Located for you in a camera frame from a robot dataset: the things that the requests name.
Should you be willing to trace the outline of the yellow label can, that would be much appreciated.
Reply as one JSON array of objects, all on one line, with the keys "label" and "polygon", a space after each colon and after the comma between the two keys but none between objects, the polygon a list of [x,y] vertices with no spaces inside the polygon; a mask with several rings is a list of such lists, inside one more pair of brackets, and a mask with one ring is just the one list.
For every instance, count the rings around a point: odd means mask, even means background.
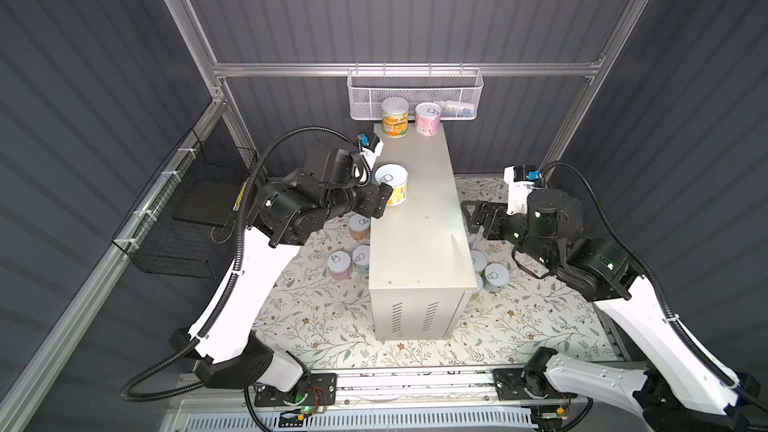
[{"label": "yellow label can", "polygon": [[392,188],[387,201],[388,206],[398,206],[406,200],[409,175],[405,167],[398,164],[385,164],[376,170],[374,177],[379,184],[386,184]]}]

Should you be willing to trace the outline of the green orange label can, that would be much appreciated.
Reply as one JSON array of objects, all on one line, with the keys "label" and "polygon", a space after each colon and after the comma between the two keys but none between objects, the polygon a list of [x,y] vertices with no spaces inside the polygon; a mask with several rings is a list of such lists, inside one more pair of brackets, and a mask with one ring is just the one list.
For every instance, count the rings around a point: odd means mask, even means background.
[{"label": "green orange label can", "polygon": [[382,101],[382,130],[387,137],[400,138],[407,134],[409,103],[401,97],[389,97]]}]

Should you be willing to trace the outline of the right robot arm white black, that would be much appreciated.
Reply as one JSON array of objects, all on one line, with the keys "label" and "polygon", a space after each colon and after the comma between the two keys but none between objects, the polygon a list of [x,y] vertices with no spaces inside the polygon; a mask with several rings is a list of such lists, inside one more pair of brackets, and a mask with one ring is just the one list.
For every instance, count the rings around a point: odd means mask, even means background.
[{"label": "right robot arm white black", "polygon": [[500,391],[535,400],[578,395],[641,418],[655,431],[752,431],[746,410],[765,410],[759,382],[709,352],[672,310],[650,266],[615,230],[591,238],[583,205],[547,183],[549,165],[509,167],[505,202],[465,201],[465,223],[489,241],[536,261],[606,313],[646,358],[643,369],[601,366],[537,349],[517,377],[494,374]]}]

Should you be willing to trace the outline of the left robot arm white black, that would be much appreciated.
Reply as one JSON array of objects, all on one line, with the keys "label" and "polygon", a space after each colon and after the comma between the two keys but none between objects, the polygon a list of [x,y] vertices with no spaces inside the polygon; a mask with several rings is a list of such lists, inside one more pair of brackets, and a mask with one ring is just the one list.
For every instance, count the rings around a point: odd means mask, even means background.
[{"label": "left robot arm white black", "polygon": [[[280,180],[263,171],[290,138],[319,133],[304,166]],[[175,333],[174,354],[129,379],[126,402],[153,402],[200,388],[241,390],[261,385],[301,403],[311,388],[308,368],[292,353],[260,341],[253,324],[275,282],[310,236],[349,212],[383,216],[393,189],[378,184],[373,168],[384,143],[373,132],[356,138],[324,126],[283,133],[250,167],[238,195],[231,240],[235,255],[200,317]]]}]

